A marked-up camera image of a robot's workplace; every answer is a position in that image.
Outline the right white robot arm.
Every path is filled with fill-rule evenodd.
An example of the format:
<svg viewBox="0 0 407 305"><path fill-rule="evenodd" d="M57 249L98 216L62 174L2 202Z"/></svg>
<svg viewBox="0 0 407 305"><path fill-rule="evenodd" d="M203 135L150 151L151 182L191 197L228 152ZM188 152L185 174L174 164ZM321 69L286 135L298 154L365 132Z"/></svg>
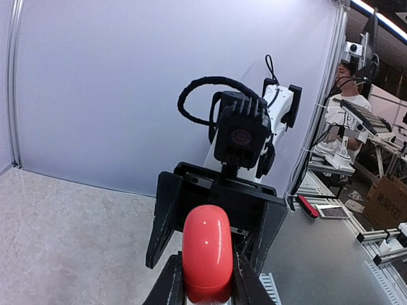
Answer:
<svg viewBox="0 0 407 305"><path fill-rule="evenodd" d="M188 95L203 85L225 85L212 97L208 120L184 107ZM175 231L184 231L188 213L201 205L221 207L232 228L232 242L256 273L287 215L287 205L273 187L262 184L273 165L276 146L294 126L302 89L266 78L257 94L223 76L193 80L180 94L179 112L209 129L210 149L201 166L180 162L158 176L153 228L145 264L154 268Z"/></svg>

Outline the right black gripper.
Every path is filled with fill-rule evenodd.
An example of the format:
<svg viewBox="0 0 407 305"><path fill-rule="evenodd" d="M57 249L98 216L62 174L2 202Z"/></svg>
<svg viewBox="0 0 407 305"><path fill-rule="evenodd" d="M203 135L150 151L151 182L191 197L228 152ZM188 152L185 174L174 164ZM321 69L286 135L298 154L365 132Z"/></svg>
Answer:
<svg viewBox="0 0 407 305"><path fill-rule="evenodd" d="M285 202L270 186L224 178L219 172L185 162L180 162L174 173L161 172L158 176L146 266L156 266L176 226L181 231L187 214L200 205L221 207L231 227L249 232L244 254L259 275L286 218Z"/></svg>

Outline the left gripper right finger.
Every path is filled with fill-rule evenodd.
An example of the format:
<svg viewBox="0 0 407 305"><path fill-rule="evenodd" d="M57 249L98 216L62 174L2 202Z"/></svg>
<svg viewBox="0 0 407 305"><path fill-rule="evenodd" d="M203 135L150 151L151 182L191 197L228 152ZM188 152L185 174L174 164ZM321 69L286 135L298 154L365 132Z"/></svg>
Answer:
<svg viewBox="0 0 407 305"><path fill-rule="evenodd" d="M247 257L233 254L233 303L239 305L275 305L256 276Z"/></svg>

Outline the red earbud charging case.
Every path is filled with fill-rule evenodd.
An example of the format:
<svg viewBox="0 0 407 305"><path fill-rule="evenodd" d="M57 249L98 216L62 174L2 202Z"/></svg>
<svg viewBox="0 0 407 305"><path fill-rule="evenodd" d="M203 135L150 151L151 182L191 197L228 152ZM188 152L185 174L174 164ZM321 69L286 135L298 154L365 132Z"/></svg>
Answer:
<svg viewBox="0 0 407 305"><path fill-rule="evenodd" d="M184 291L193 304L224 304L231 296L230 221L215 205L194 208L183 228Z"/></svg>

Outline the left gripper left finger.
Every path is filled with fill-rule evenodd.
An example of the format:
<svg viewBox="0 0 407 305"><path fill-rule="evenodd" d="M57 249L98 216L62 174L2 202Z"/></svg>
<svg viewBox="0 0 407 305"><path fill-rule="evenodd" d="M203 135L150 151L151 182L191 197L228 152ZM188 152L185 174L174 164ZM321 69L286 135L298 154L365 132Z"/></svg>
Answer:
<svg viewBox="0 0 407 305"><path fill-rule="evenodd" d="M171 255L143 305L184 304L183 267L181 252Z"/></svg>

